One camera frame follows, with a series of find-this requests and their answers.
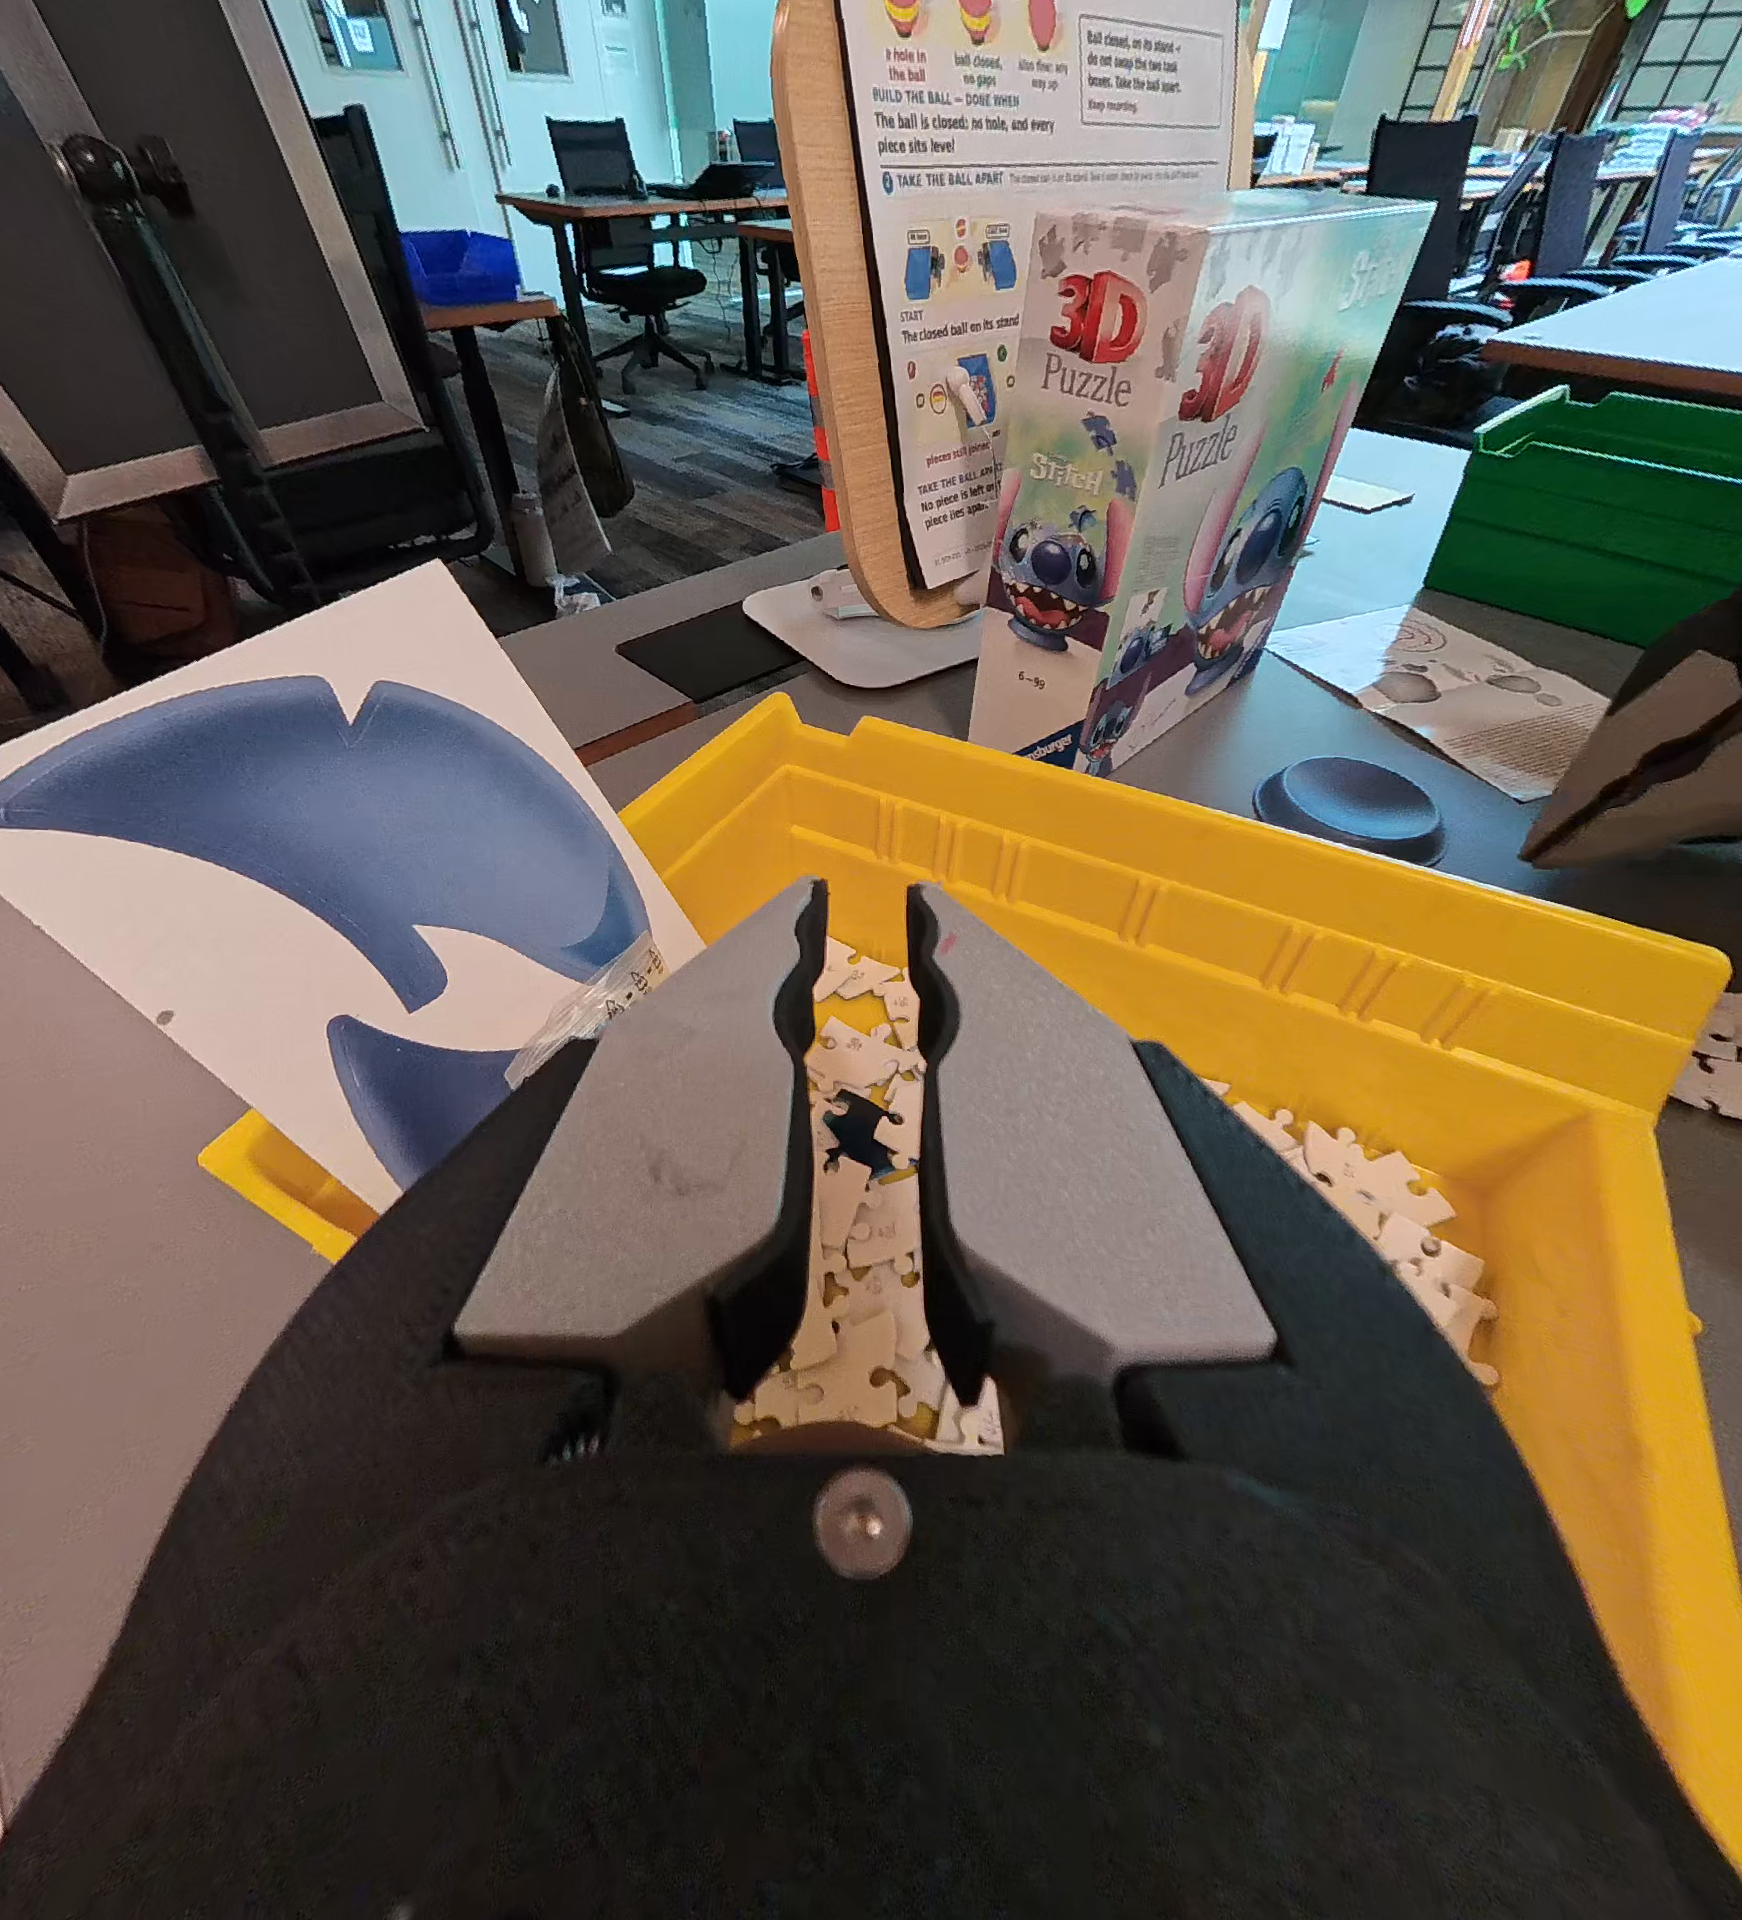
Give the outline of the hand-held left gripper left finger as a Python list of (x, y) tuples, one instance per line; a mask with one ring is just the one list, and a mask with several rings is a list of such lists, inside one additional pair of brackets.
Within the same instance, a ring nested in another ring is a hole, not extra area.
[(807, 1311), (827, 931), (797, 881), (602, 1030), (457, 1315), (467, 1357), (750, 1397)]

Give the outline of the pile of white puzzle pieces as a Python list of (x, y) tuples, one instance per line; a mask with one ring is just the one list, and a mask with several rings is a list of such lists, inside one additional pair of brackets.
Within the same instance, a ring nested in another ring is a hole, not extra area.
[[(835, 938), (813, 990), (807, 1054), (813, 1225), (807, 1305), (793, 1341), (729, 1425), (735, 1446), (799, 1429), (849, 1425), (929, 1452), (998, 1455), (1005, 1422), (993, 1383), (975, 1401), (950, 1387), (927, 1325), (923, 1140), (927, 1065), (920, 997), (908, 974)], [(1402, 1151), (1370, 1153), (1349, 1128), (1258, 1110), (1210, 1080), (1271, 1153), (1381, 1255), (1482, 1389), (1475, 1357), (1496, 1315), (1484, 1264), (1453, 1237), (1455, 1205)]]

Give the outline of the yellow plastic bin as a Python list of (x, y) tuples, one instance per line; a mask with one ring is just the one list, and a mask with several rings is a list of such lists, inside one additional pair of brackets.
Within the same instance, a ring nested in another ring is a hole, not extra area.
[(1654, 1140), (1720, 951), (787, 695), (620, 820), (706, 941), (820, 876), (893, 961), (907, 886), (942, 883), (1259, 1111), (1428, 1169), (1499, 1308), (1499, 1415), (1742, 1871), (1742, 1582)]

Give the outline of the black jointed mount arm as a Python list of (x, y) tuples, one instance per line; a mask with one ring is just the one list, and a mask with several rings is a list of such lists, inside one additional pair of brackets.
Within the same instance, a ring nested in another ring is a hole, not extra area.
[(213, 467), (216, 497), (247, 581), (295, 612), (323, 601), (268, 479), (259, 425), (215, 347), (163, 225), (149, 204), (174, 218), (195, 212), (187, 176), (168, 143), (143, 140), (133, 152), (99, 134), (71, 132), (55, 160), (81, 198), (104, 252)]

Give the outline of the blue round puzzle stand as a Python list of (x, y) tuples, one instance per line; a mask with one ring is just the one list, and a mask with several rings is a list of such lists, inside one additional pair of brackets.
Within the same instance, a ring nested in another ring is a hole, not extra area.
[(1363, 759), (1311, 757), (1267, 775), (1252, 792), (1253, 816), (1274, 828), (1434, 866), (1447, 832), (1438, 807), (1414, 781)]

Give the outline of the puzzle bag with blue picture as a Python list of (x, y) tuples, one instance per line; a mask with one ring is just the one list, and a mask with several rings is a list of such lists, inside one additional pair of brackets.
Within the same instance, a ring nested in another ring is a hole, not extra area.
[(373, 1209), (702, 949), (443, 563), (0, 745), (0, 899)]

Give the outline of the cartoon printed puzzle box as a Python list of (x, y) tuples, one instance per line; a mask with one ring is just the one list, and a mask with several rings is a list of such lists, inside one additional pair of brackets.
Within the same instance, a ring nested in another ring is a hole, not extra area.
[(1036, 215), (972, 745), (1105, 779), (1242, 684), (1432, 217), (1291, 188)]

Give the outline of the green plastic bin stack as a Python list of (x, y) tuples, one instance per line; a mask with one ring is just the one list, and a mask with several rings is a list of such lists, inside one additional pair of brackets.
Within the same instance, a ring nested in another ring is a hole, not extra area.
[(1475, 436), (1427, 587), (1647, 647), (1742, 587), (1742, 411), (1552, 387)]

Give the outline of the black flat mat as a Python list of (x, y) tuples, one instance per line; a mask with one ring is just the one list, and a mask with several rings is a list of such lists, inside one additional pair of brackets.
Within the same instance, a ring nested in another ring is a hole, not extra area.
[(741, 606), (700, 612), (615, 647), (620, 659), (693, 706), (721, 706), (747, 689), (781, 684), (809, 669)]

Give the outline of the hanging clear plastic bag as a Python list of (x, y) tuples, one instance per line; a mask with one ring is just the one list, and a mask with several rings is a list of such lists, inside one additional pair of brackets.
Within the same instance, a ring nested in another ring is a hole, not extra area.
[(559, 576), (593, 574), (611, 558), (606, 521), (636, 488), (604, 416), (596, 374), (567, 317), (548, 319), (548, 390), (538, 427), (539, 502)]

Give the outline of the wooden board with instruction sheet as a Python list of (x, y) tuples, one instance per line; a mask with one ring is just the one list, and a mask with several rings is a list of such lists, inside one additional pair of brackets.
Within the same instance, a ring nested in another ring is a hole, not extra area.
[(745, 612), (835, 684), (975, 661), (1030, 298), (1133, 209), (1243, 178), (1249, 40), (1219, 2), (785, 2), (774, 128), (813, 444), (843, 559)]

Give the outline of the wooden top side desk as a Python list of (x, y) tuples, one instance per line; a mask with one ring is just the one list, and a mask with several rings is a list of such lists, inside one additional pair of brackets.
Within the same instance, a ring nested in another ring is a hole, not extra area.
[(510, 574), (517, 577), (507, 553), (506, 510), (512, 496), (522, 490), (503, 420), (499, 416), (499, 401), (484, 359), (481, 333), (486, 330), (506, 330), (519, 324), (548, 321), (559, 315), (559, 308), (548, 298), (527, 298), (510, 303), (464, 308), (433, 308), (419, 303), (419, 314), (428, 333), (445, 336), (451, 343), (465, 416), (474, 432), (486, 490), (490, 494), (499, 529), (503, 563), (507, 566)]

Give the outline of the blue plastic bin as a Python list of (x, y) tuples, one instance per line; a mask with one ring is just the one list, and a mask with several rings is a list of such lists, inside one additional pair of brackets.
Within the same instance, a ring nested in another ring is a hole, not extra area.
[(424, 306), (464, 308), (517, 302), (514, 243), (501, 235), (432, 229), (398, 235), (414, 296)]

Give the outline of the wooden edged office desk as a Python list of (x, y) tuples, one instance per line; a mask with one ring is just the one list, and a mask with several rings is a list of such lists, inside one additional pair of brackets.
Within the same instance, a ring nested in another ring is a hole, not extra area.
[(579, 218), (599, 217), (650, 217), (653, 221), (653, 240), (662, 262), (677, 261), (677, 249), (683, 245), (711, 245), (730, 239), (741, 240), (741, 283), (747, 306), (747, 362), (741, 368), (745, 376), (762, 378), (760, 336), (756, 314), (756, 258), (754, 243), (787, 250), (793, 245), (794, 230), (788, 218), (788, 200), (785, 194), (760, 196), (745, 194), (736, 198), (704, 198), (698, 204), (666, 204), (658, 200), (637, 202), (567, 202), (559, 190), (548, 196), (499, 194), (499, 204), (515, 209), (532, 225), (548, 227), (553, 235), (558, 272), (562, 281), (562, 311), (572, 321), (578, 341), (584, 349), (592, 346), (584, 321), (584, 303), (575, 272), (573, 227)]

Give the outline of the grey framed panel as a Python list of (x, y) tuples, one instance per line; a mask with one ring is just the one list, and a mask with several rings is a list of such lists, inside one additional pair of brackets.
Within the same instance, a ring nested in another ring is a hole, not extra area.
[(216, 479), (79, 159), (124, 162), (264, 466), (419, 427), (268, 6), (0, 2), (0, 454), (49, 520)]

